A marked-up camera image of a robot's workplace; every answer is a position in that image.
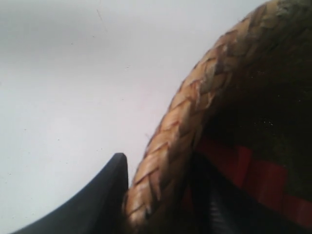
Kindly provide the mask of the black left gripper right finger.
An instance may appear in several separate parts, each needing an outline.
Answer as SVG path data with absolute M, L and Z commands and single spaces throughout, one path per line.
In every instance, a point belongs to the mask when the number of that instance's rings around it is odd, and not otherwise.
M 200 153 L 190 162 L 191 201 L 201 234 L 242 234 L 226 195 L 231 183 Z

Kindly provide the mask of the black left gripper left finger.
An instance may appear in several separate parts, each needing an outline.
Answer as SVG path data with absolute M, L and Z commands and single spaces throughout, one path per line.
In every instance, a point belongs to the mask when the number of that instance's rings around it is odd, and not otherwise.
M 128 189 L 126 155 L 116 153 L 76 195 L 19 234 L 112 234 Z

